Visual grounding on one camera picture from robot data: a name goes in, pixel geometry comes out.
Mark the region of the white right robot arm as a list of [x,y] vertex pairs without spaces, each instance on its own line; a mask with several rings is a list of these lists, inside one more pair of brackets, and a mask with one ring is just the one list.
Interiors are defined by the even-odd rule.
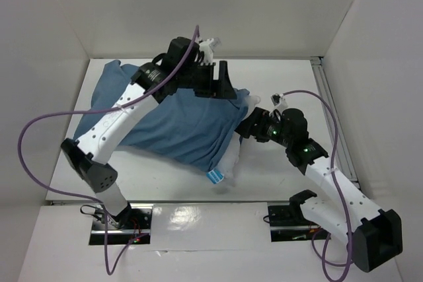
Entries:
[[241,137],[273,141],[286,150],[289,162],[329,198],[303,190],[289,199],[291,221],[310,221],[343,243],[352,262],[370,272],[403,252],[402,222],[394,210],[383,210],[363,194],[333,163],[326,150],[309,136],[301,110],[272,114],[255,108],[236,129]]

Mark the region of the white pillow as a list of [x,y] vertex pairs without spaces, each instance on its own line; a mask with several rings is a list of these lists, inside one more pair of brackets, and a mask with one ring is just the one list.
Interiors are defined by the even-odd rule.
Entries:
[[[252,113],[255,106],[260,102],[260,97],[257,95],[248,95],[244,98],[244,100],[248,106],[248,110],[243,119],[247,118]],[[215,167],[224,175],[224,180],[233,178],[234,167],[239,161],[241,141],[242,137],[238,133],[234,132],[226,151]]]

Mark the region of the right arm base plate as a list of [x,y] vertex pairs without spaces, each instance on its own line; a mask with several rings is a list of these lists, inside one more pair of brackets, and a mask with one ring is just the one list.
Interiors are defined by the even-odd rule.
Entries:
[[269,205],[263,221],[270,227],[272,242],[306,241],[313,236],[316,240],[324,240],[327,237],[325,230],[299,216],[289,205]]

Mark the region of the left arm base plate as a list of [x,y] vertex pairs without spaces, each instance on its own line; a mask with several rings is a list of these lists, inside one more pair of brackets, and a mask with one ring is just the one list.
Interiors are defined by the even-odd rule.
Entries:
[[[133,215],[124,225],[119,225],[113,218],[108,218],[109,245],[123,246],[130,240],[132,240],[132,244],[150,244],[153,206],[134,204],[132,209]],[[90,216],[93,220],[89,245],[103,245],[106,226],[103,210],[99,206],[83,205],[80,208],[80,213]]]

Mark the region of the blue pillowcase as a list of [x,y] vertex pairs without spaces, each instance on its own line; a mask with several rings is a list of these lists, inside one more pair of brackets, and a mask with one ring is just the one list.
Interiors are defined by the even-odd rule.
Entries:
[[[101,119],[102,109],[113,106],[137,69],[119,60],[104,66],[91,98],[93,114],[81,118],[74,138]],[[120,144],[210,172],[221,163],[227,149],[239,148],[233,134],[252,107],[247,89],[236,89],[235,93],[233,100],[199,98],[193,90],[180,88],[143,117]]]

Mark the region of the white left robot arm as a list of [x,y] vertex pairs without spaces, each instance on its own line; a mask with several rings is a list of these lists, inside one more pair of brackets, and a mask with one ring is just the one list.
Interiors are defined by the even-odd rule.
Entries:
[[124,228],[135,214],[116,183],[117,171],[108,162],[130,131],[180,89],[191,90],[196,100],[237,99],[227,62],[213,60],[218,45],[218,38],[203,40],[198,35],[173,39],[167,52],[137,68],[113,107],[100,111],[101,119],[90,130],[62,142],[69,165],[94,191],[113,227]]

